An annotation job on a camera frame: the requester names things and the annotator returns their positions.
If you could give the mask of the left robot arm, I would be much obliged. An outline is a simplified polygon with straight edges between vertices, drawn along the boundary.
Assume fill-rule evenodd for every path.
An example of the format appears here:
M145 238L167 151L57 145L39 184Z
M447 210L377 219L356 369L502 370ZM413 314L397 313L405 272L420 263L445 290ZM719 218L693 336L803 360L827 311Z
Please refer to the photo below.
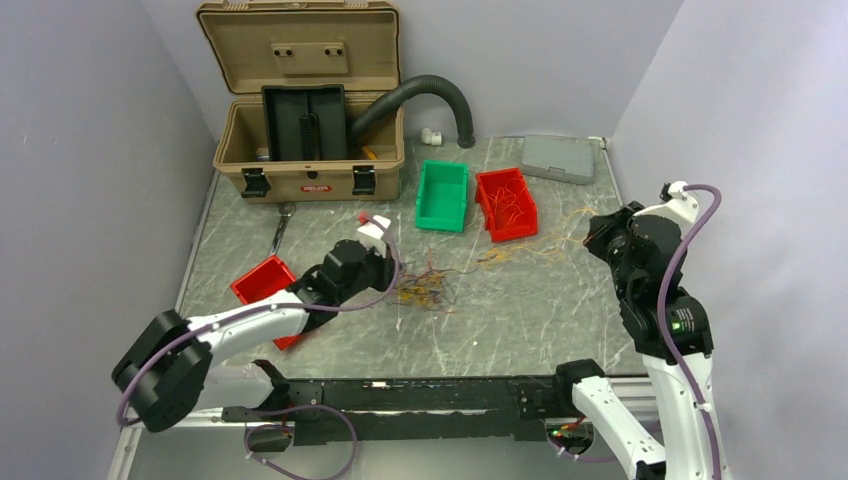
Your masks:
M342 240L289 287L248 305L184 318L174 310L157 314L114 367L122 393L116 413L121 427L142 423L161 432L191 413L226 407L250 408L272 420L287 406L281 374L254 362L226 365L229 358L274 338L311 332L341 312L348 300L395 286L400 255L394 239L384 247Z

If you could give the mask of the white pipe elbow fitting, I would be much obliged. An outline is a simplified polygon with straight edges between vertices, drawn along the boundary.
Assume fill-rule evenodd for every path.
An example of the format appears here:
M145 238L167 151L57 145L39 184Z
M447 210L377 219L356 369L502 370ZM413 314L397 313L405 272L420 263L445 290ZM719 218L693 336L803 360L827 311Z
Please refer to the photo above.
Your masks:
M439 131L424 128L420 132L420 141L428 146L441 146L443 144L443 135Z

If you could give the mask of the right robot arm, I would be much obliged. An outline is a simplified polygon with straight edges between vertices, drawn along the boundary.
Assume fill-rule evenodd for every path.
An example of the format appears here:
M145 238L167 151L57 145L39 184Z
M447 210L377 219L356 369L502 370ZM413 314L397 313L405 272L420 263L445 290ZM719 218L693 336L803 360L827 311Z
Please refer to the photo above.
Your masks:
M656 439L591 359L557 367L551 401L579 413L630 479L729 479L712 397L713 339L705 308L680 285L692 217L668 205L632 202L595 216L584 241L610 268L620 315L651 382L661 424Z

